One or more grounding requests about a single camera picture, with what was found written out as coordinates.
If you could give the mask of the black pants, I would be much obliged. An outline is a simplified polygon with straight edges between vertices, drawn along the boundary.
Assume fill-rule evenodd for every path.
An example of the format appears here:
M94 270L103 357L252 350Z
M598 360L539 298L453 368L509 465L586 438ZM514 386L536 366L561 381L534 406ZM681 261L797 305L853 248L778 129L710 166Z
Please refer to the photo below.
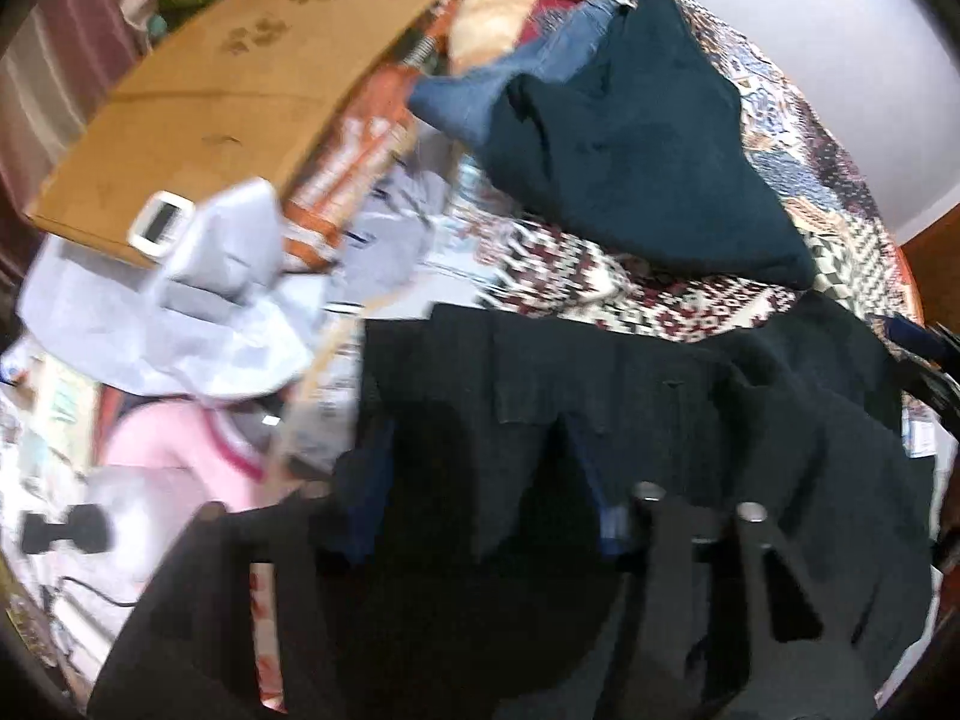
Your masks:
M394 476L373 554L325 603L348 718L604 718L619 571L569 418L604 441L615 504L640 481L716 511L760 504L875 704L931 603L931 470L903 450L892 355L809 294L690 344L452 305L368 323L352 450L392 422Z

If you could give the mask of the black charger plug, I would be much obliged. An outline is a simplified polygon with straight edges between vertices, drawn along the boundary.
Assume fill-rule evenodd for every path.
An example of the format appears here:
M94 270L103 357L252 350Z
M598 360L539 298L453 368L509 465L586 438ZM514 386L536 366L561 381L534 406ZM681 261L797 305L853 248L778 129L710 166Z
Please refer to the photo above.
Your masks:
M73 505L62 522L52 522L34 512L23 515L21 553L47 553L57 541L70 541L77 550L85 554L107 553L112 548L109 520L103 509L96 504Z

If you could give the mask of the white digital clock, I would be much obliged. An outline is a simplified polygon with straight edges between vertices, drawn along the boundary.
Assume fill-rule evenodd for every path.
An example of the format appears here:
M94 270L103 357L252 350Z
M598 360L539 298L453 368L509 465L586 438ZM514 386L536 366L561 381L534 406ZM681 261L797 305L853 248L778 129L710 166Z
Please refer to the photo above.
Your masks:
M156 192L128 228L127 242L153 262L171 254L195 215L195 203L176 193Z

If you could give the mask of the white cloth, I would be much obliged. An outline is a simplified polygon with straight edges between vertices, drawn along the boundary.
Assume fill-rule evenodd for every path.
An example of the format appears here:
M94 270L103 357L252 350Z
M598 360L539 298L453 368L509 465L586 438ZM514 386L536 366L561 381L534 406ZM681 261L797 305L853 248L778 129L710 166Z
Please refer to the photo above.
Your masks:
M327 280L283 268L270 182L251 179L195 211L149 270L49 236L18 298L41 348L133 395L245 400L314 357Z

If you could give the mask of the blue denim jeans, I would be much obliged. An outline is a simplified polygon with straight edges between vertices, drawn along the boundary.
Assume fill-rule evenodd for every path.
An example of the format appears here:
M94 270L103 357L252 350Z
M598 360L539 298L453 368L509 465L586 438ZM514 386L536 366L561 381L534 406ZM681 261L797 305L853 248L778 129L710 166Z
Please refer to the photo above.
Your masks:
M488 140L493 106L517 76L567 82L596 54L613 16L615 0L586 0L550 33L489 64L459 76L423 76L407 99L409 111L470 151Z

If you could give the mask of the pink striped curtain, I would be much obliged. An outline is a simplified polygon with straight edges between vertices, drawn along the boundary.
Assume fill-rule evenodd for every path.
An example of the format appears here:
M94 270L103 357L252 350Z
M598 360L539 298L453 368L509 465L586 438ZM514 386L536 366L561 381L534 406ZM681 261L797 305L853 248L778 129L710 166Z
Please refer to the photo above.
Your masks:
M107 92L145 54L156 0L2 0L2 273L41 234L26 208Z

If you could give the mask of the dark teal folded garment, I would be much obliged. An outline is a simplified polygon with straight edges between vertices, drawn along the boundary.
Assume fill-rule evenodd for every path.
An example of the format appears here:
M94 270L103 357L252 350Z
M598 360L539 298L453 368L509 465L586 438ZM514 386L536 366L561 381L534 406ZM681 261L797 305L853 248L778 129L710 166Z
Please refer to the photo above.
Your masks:
M811 252L748 162L740 117L679 4L640 0L567 82L514 78L478 159L534 215L656 270L811 288Z

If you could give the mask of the pink garment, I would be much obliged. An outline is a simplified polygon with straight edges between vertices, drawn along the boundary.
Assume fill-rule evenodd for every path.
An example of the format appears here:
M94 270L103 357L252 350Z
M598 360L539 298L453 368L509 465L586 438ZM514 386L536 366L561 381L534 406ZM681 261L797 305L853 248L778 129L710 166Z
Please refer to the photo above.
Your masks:
M265 460L280 418L253 401L203 406L174 398L135 406L112 427L101 463L189 472L230 511L260 505Z

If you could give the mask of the wooden lap desk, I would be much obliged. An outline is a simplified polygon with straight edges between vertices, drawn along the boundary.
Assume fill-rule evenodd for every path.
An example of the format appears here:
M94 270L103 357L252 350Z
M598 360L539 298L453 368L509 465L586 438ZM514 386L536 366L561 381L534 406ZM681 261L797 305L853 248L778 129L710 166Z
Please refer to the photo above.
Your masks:
M140 265L151 195L278 192L364 76L438 0L218 0L117 83L28 208L34 226Z

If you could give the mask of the brown wooden door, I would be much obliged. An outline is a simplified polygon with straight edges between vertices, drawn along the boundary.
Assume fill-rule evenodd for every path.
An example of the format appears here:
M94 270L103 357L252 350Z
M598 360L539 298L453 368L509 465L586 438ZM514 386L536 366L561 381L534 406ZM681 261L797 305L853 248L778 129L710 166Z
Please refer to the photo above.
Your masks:
M954 208L903 247L924 319L960 328L960 210Z

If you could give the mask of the patchwork patterned bedspread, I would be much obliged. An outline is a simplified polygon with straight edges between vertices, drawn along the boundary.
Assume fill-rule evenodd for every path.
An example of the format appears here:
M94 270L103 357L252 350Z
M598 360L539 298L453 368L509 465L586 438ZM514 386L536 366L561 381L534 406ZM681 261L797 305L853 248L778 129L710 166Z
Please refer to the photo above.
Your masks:
M816 268L811 288L784 291L781 309L768 320L809 294L835 301L859 320L862 309L895 305L900 268L869 189L846 151L820 125L802 94L747 39L693 0L675 2L711 65L740 94L740 135L748 162L778 195L812 257L839 260L838 271ZM674 330L656 322L638 296L607 304L604 314L610 320L604 332L627 337L690 344L729 333L718 327L727 316L722 299L711 299L701 319L679 314Z

